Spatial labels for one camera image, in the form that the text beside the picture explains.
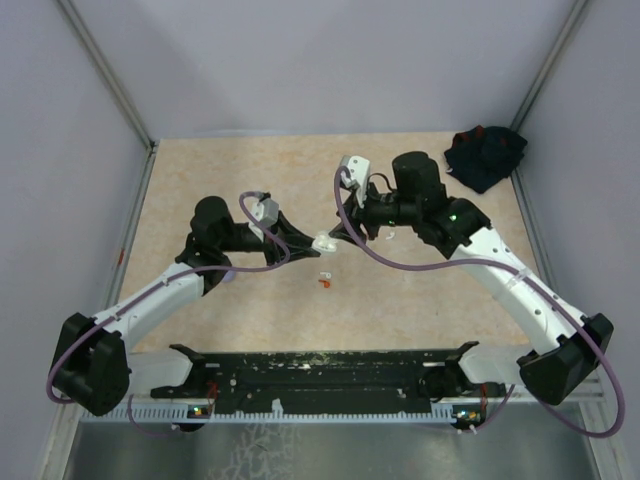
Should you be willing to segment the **white earbud charging case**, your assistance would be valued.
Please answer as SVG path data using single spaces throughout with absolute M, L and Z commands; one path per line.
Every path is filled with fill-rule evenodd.
M 323 254 L 333 254 L 337 252 L 337 240 L 332 238 L 328 232 L 321 231 L 313 239 L 311 248 Z

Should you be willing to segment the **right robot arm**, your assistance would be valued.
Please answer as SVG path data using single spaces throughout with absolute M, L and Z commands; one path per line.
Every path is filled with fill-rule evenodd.
M 611 321 L 586 316 L 541 282 L 476 205 L 447 194 L 437 162 L 426 153 L 401 154 L 392 170 L 395 188 L 380 193 L 367 159 L 341 160 L 336 188 L 349 196 L 339 203 L 341 222 L 331 237 L 362 246 L 381 227 L 411 228 L 447 265 L 462 267 L 484 286 L 528 339 L 525 345 L 464 348 L 446 372 L 448 387 L 466 396 L 484 383 L 521 385 L 546 404 L 561 404 L 599 366 L 592 348 L 607 348 Z

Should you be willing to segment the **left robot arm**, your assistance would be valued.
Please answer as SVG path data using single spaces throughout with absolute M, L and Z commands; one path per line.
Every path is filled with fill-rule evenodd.
M 136 345 L 179 309 L 201 299 L 235 271 L 229 254 L 261 253 L 268 272 L 290 261 L 319 256 L 318 242 L 296 229 L 269 194 L 253 193 L 256 204 L 233 220 L 218 196 L 200 200 L 184 250 L 154 281 L 116 305 L 62 325 L 45 391 L 57 404 L 77 403 L 96 416 L 134 395 L 175 387 L 201 394 L 208 373 L 175 348 L 141 354 Z

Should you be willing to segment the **dark blue cloth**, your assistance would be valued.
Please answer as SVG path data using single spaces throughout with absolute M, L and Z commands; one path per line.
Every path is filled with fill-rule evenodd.
M 508 178 L 524 158 L 528 141 L 506 127 L 481 125 L 456 133 L 444 152 L 447 173 L 478 194 Z

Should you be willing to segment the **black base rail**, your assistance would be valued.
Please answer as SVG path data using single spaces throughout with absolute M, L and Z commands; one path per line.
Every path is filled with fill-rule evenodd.
M 174 350 L 192 363 L 179 386 L 152 389 L 155 400 L 191 402 L 192 419 L 414 420 L 481 425 L 500 383 L 474 384 L 457 349 L 199 353 Z

